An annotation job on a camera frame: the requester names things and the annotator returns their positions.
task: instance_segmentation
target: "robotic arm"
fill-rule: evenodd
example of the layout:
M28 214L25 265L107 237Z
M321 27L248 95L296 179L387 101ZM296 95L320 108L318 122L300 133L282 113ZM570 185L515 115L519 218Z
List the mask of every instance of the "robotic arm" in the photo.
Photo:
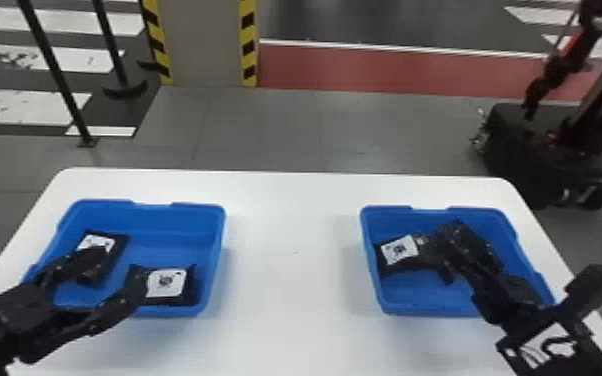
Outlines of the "robotic arm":
M537 292L519 277L505 273L482 238L461 221L442 226L431 238L433 250L444 256L452 272L463 276L474 290L472 301L483 318L500 326L506 335L497 342L519 376L602 376L602 350L593 342L583 319L602 305L602 265L590 265L565 287L567 298L557 306L543 307ZM447 280L447 271L442 278ZM545 360L532 356L527 343L554 324L567 336L541 343ZM573 354L558 354L554 345L571 346Z
M525 92L522 108L526 110L527 120L534 118L539 102L551 90L562 85L569 74L581 71L595 43L602 37L602 0L581 0L578 11L572 14L568 26L577 13L581 29L560 52L557 49L560 43L558 39L554 51L546 62L544 74L532 81Z
M92 247L63 256L35 278L0 294L0 376L18 358L34 364L64 344L95 336L131 315L147 294L147 275L140 273L126 286L89 309L66 309L53 304L57 287L92 269L107 255Z

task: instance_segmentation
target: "yellow and black striped pole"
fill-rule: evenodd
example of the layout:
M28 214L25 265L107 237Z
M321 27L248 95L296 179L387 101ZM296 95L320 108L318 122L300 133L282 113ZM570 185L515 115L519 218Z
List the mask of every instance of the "yellow and black striped pole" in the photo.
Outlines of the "yellow and black striped pole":
M164 85L173 84L173 74L170 68L170 57L166 46L166 37L161 28L158 0L140 0L142 19L145 22L145 30L149 39L149 46L156 69Z
M240 0L240 63L243 86L257 86L257 50L255 25L256 0Z

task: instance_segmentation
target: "gray floor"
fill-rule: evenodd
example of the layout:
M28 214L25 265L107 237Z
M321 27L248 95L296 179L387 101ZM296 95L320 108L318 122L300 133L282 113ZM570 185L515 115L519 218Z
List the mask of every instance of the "gray floor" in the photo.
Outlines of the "gray floor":
M0 136L0 251L51 177L72 166L483 175L468 139L476 108L495 102L166 87L133 140L78 149L75 139ZM602 211L536 214L574 272L602 263Z

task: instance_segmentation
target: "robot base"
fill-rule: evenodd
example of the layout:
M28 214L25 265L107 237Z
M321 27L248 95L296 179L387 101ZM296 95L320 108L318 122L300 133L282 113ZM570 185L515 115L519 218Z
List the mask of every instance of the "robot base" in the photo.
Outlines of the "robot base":
M602 154L580 155L551 142L552 131L575 110L541 106L527 121L520 105L500 103L473 140L490 173L510 181L532 209L602 208Z

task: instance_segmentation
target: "blue tray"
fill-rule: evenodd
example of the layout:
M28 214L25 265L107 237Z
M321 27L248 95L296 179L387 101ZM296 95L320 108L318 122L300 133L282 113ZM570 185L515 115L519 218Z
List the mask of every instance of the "blue tray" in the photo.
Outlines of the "blue tray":
M544 278L537 273L518 244L506 216L496 209L451 207L446 210L416 210L408 206L367 206L361 211L364 248L376 298L383 311L410 316L476 317L472 289L463 278L451 285L435 271L407 271L381 279L373 244L408 234L430 234L440 225L460 219L490 242L506 272L527 279L544 304L555 299Z
M196 316L208 303L222 244L225 212L217 205L174 203L143 205L127 200L75 202L58 223L56 235L24 281L42 267L74 250L87 229L128 235L112 273L98 287L64 283L58 306L92 307L121 288L130 264L150 268L186 268L196 264L198 304L142 306L136 316Z

